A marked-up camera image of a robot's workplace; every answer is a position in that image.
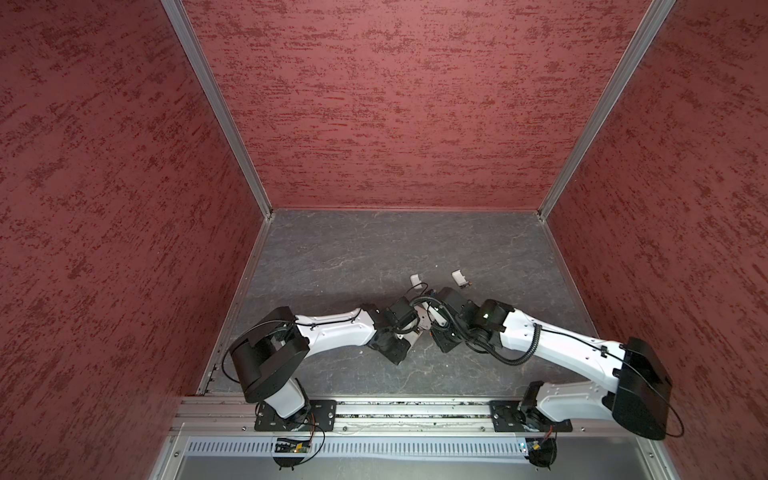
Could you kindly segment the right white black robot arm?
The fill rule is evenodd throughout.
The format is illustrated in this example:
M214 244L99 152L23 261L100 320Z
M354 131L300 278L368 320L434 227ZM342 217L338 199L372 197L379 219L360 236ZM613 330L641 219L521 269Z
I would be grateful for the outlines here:
M670 437L671 379L653 348L579 334L536 319L501 301L477 305L445 288L413 299L431 322L431 336L448 353L463 344L511 367L539 358L580 376L580 381L531 382L506 424L530 432L555 432L573 420L612 421L649 440Z

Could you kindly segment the white battery cover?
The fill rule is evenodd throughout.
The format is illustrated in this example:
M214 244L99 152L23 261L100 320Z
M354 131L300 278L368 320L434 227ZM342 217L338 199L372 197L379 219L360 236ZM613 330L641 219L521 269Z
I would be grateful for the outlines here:
M471 282L460 270L453 271L451 277L460 288L465 288L471 285Z

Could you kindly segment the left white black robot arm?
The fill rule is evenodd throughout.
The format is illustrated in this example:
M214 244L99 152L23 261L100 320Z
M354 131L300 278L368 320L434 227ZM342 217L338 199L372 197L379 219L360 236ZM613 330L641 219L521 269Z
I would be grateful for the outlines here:
M401 297L389 307L362 304L351 311L324 316L278 307L228 347L224 376L240 386L256 412L271 412L287 430L309 428L314 407L295 377L310 357L346 347L367 347L394 365L403 362L418 338L420 316Z

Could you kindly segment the white AC remote control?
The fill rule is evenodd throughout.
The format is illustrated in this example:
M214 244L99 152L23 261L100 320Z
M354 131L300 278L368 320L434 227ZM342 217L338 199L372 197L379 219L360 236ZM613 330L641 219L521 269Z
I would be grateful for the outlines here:
M420 330L430 330L435 326L444 328L448 323L448 321L434 307L416 306L415 309L419 316L418 327Z

